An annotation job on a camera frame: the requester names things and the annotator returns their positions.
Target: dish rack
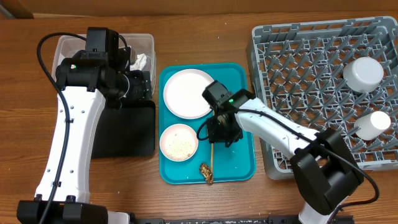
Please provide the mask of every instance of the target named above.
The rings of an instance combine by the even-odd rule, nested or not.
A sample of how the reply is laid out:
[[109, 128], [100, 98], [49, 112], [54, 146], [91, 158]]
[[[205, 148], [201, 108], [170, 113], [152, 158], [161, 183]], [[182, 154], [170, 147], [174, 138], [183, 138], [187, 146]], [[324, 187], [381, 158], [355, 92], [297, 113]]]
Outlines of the dish rack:
[[[360, 168], [398, 169], [398, 25], [392, 17], [257, 26], [247, 53], [252, 85], [269, 108], [319, 131], [343, 135]], [[343, 68], [359, 57], [380, 62], [376, 90], [358, 94]], [[372, 141], [353, 134], [354, 122], [373, 111], [391, 117], [391, 127]], [[261, 140], [264, 167], [272, 179], [293, 177], [289, 160]]]

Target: wooden table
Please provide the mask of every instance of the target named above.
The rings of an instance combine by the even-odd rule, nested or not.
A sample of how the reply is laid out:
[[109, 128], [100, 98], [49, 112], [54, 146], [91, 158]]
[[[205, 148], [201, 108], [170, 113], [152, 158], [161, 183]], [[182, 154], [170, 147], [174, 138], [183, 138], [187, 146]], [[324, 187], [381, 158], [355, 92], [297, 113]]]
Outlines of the wooden table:
[[[0, 223], [18, 223], [18, 201], [33, 199], [49, 156], [56, 93], [35, 54], [37, 43], [46, 34], [85, 34], [88, 26], [109, 27], [119, 33], [147, 33], [155, 39], [157, 74], [169, 65], [220, 62], [238, 63], [248, 74], [245, 48], [254, 26], [387, 15], [398, 18], [398, 11], [0, 21]], [[42, 47], [48, 68], [57, 41], [52, 38]], [[154, 101], [158, 102], [158, 92]], [[139, 218], [297, 214], [304, 201], [294, 180], [269, 179], [257, 137], [255, 143], [257, 171], [253, 178], [212, 186], [166, 184], [159, 174], [158, 146], [149, 158], [92, 161], [91, 202], [105, 205], [108, 210], [134, 212]], [[379, 185], [381, 198], [371, 205], [347, 208], [341, 214], [354, 215], [357, 223], [398, 223], [398, 170], [370, 175]], [[348, 201], [372, 196], [373, 189], [365, 182]]]

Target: blue tray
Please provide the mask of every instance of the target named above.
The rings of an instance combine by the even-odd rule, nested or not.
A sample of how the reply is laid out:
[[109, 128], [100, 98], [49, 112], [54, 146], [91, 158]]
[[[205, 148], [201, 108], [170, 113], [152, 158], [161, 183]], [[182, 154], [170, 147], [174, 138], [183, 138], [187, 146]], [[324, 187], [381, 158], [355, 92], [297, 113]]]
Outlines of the blue tray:
[[[182, 119], [172, 114], [164, 103], [163, 89], [167, 80], [176, 72], [189, 68], [206, 72], [233, 93], [242, 88], [247, 88], [244, 70], [235, 63], [182, 65], [165, 68], [159, 77], [159, 137], [166, 128], [178, 123], [186, 124], [197, 131], [199, 126], [212, 116], [212, 113], [209, 113], [198, 119]], [[201, 136], [205, 136], [205, 134], [206, 129], [204, 128]], [[202, 162], [210, 166], [210, 153], [211, 144], [208, 141], [199, 141], [195, 155], [183, 162], [170, 161], [159, 150], [160, 175], [169, 184], [205, 183], [205, 178], [200, 174], [199, 167]], [[250, 179], [256, 171], [252, 134], [243, 132], [243, 139], [233, 143], [229, 148], [226, 148], [224, 143], [216, 143], [214, 145], [213, 165], [215, 182]]]

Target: white plate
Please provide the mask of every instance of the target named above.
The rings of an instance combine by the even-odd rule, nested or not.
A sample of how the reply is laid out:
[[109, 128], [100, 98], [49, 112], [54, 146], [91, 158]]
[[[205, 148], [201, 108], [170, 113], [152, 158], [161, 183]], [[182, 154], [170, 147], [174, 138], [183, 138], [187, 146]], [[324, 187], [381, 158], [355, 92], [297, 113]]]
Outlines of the white plate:
[[211, 111], [201, 94], [213, 81], [209, 74], [201, 70], [185, 69], [177, 72], [164, 86], [163, 100], [166, 107], [180, 118], [201, 118]]
[[[175, 144], [175, 147], [179, 147], [180, 150], [183, 149], [181, 158], [173, 158], [172, 155], [168, 154], [169, 151], [173, 150], [171, 149], [173, 144]], [[182, 162], [191, 158], [196, 153], [198, 144], [199, 141], [195, 130], [185, 124], [173, 124], [166, 128], [159, 141], [160, 151], [162, 151], [163, 155], [175, 162]], [[186, 148], [187, 150], [184, 151], [185, 146], [191, 146], [191, 149]]]

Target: plastic bin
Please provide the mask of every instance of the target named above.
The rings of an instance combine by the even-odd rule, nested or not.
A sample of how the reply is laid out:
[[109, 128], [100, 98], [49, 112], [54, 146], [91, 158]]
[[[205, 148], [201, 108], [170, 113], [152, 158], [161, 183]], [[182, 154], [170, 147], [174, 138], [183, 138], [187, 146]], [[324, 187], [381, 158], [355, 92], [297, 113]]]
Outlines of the plastic bin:
[[[303, 126], [334, 128], [360, 168], [398, 169], [398, 24], [392, 17], [257, 26], [247, 54], [251, 81], [269, 108]], [[347, 63], [372, 57], [384, 69], [376, 90], [358, 95], [342, 76]], [[356, 119], [386, 112], [392, 126], [372, 141], [353, 134]], [[293, 177], [290, 162], [261, 141], [272, 179]]]
[[[154, 37], [150, 34], [121, 34], [127, 45], [132, 47], [136, 55], [146, 54], [147, 65], [143, 71], [150, 72], [150, 84], [152, 87], [152, 95], [155, 93], [156, 84], [156, 56], [155, 56], [155, 42]], [[55, 50], [54, 61], [52, 64], [52, 77], [55, 78], [55, 70], [57, 66], [61, 64], [64, 58], [72, 57], [79, 50], [84, 50], [86, 42], [76, 37], [63, 35], [60, 37]], [[119, 47], [124, 47], [123, 42], [119, 39]]]

